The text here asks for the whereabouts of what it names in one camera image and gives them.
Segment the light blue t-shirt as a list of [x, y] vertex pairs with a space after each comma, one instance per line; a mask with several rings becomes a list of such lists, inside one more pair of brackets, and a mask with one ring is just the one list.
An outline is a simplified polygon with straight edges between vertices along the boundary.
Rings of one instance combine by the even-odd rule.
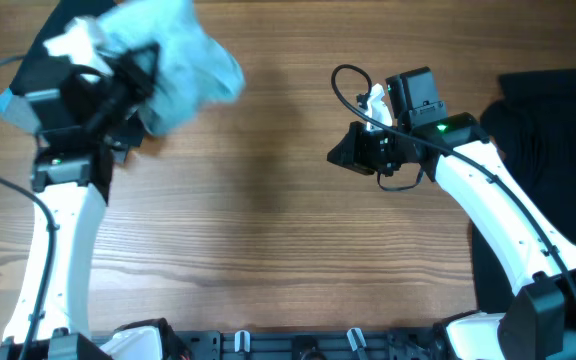
[[208, 35], [188, 0], [125, 1], [97, 18], [115, 54], [159, 45], [155, 90], [138, 114], [147, 132], [164, 136], [202, 108], [237, 101], [245, 88], [235, 57]]

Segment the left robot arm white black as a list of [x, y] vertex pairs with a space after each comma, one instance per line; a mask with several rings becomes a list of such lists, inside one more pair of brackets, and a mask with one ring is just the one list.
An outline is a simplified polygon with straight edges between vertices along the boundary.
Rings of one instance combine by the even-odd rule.
[[109, 59], [106, 71], [50, 58], [24, 81], [22, 97], [39, 119], [31, 187], [0, 177], [35, 206], [21, 292], [4, 329], [0, 359], [159, 359], [159, 331], [140, 327], [91, 339], [88, 286], [94, 242], [109, 202], [112, 132], [134, 119], [154, 92], [159, 47]]

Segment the folded black garment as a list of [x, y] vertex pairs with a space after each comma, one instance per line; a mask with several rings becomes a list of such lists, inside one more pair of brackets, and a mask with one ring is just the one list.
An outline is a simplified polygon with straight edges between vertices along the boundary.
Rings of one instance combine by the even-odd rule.
[[17, 73], [9, 85], [10, 91], [14, 95], [21, 95], [23, 78], [42, 59], [48, 57], [48, 52], [43, 45], [45, 40], [63, 34], [66, 25], [75, 17], [97, 17], [114, 7], [116, 7], [114, 0], [60, 0], [25, 54]]

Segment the black garment pile right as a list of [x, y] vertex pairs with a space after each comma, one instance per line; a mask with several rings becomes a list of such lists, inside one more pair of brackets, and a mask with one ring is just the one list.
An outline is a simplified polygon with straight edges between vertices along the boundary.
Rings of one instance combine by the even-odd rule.
[[549, 222], [576, 245], [576, 69], [499, 76], [481, 115], [504, 165]]

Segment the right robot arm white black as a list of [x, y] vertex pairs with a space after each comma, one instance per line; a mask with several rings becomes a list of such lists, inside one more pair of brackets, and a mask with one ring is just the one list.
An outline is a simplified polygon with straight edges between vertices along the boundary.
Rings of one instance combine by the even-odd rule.
[[576, 245], [520, 188], [468, 113], [449, 115], [430, 69], [369, 83], [347, 103], [355, 121], [332, 164], [388, 177], [405, 164], [467, 213], [513, 293], [503, 313], [459, 314], [417, 341], [427, 359], [576, 359]]

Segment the folded light blue garment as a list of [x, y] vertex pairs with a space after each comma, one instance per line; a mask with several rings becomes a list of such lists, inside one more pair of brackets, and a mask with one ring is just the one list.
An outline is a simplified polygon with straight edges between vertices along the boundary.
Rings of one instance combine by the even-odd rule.
[[9, 107], [11, 101], [14, 99], [15, 95], [12, 93], [10, 88], [5, 89], [0, 94], [0, 113], [5, 113]]

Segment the folded grey garment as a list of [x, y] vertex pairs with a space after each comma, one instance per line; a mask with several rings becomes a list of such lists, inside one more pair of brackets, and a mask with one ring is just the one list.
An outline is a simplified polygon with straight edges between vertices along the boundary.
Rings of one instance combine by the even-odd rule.
[[28, 134], [35, 134], [41, 127], [38, 116], [24, 97], [12, 95], [3, 101], [0, 115], [5, 122]]

